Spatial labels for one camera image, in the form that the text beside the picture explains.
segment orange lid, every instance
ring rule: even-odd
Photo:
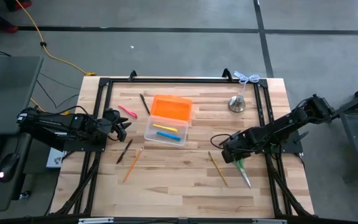
[[[179,96],[155,95],[152,112],[154,116],[188,121],[191,115],[191,99]]]

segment concrete floor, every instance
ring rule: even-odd
[[[257,29],[253,0],[33,0],[29,8],[40,26],[179,27]],[[260,0],[266,29],[358,30],[358,1]],[[23,12],[4,17],[30,25]],[[42,32],[49,51],[98,75],[218,77],[224,68],[266,77],[259,34],[159,32]],[[358,35],[267,35],[274,77],[284,78],[290,104],[317,93],[338,108],[358,90]],[[34,31],[0,32],[0,50],[12,55],[45,55]],[[42,72],[80,87],[83,74],[45,56]],[[40,76],[57,103],[78,90]],[[58,109],[35,87],[33,98],[48,111]],[[307,125],[302,140],[306,176],[317,215],[358,221],[358,182],[342,176],[356,169],[342,124]],[[0,218],[43,215],[57,172],[27,180],[28,202],[13,203]]]

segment yellow cable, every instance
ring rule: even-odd
[[[39,34],[39,36],[40,36],[40,38],[41,38],[41,41],[42,41],[42,42],[45,42],[45,41],[44,41],[44,38],[42,37],[42,34],[41,34],[40,30],[38,29],[37,25],[35,24],[33,18],[32,18],[31,15],[29,14],[29,12],[27,12],[27,10],[24,9],[24,7],[23,7],[22,4],[19,2],[19,0],[16,0],[16,2],[20,5],[20,7],[23,9],[23,11],[24,11],[24,12],[27,14],[27,16],[30,18],[30,20],[31,20],[31,22],[33,23],[35,29],[37,29],[37,32],[38,32],[38,34]],[[58,60],[59,62],[63,62],[63,63],[66,63],[66,64],[68,64],[68,65],[71,65],[72,67],[75,67],[76,69],[78,69],[79,71],[81,71],[82,73],[84,73],[85,76],[93,76],[93,75],[95,75],[94,72],[86,72],[86,71],[82,70],[80,67],[76,66],[75,64],[73,64],[73,63],[71,63],[71,62],[67,62],[66,60],[63,60],[63,59],[56,58],[56,57],[52,56],[52,55],[48,52],[46,46],[42,46],[42,47],[44,48],[45,52],[47,53],[47,55],[48,55],[49,57],[51,57],[51,58],[53,58],[53,59],[55,59],[55,60]]]
[[[37,102],[35,102],[35,100],[33,100],[32,98],[30,98],[30,100],[31,100],[31,102],[33,102],[35,105],[37,105],[37,106],[38,106],[38,109],[39,109],[40,111],[45,112],[45,110],[44,110],[44,109],[42,109],[42,107],[40,107],[40,105],[38,105],[38,103],[37,103]]]

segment butcher block tabletop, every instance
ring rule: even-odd
[[[78,105],[92,113],[100,77],[84,77]],[[279,118],[290,112],[284,81],[269,78],[268,90],[273,114]],[[210,138],[216,134],[232,134],[259,126],[255,92],[247,85],[244,93],[246,110],[229,111],[230,97],[242,91],[238,84],[204,83],[114,83],[110,107],[129,118],[124,142],[107,141],[102,153],[93,200],[92,217],[192,217],[192,218],[272,218],[267,168],[263,154],[248,157],[244,168],[250,179],[247,185],[239,170],[226,164],[221,150],[213,147]],[[154,95],[175,95],[193,101],[191,119],[184,146],[173,146],[144,139],[149,115],[139,94],[152,107]],[[260,89],[262,106],[265,100]],[[106,90],[101,100],[104,105]],[[123,105],[137,114],[135,119],[118,108]],[[123,160],[118,157],[130,140],[133,140]],[[128,179],[124,176],[136,154],[143,147],[138,161]],[[208,151],[221,168],[228,186],[224,184]],[[74,152],[62,165],[50,212],[63,206],[78,186],[84,152]],[[304,208],[313,213],[305,170],[299,158],[283,154],[287,185]],[[83,206],[88,194],[84,194]],[[282,193],[278,190],[280,208],[284,211]]]

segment computer mouse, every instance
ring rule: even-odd
[[[2,159],[0,163],[0,182],[6,183],[12,180],[19,158],[18,153],[10,153]]]

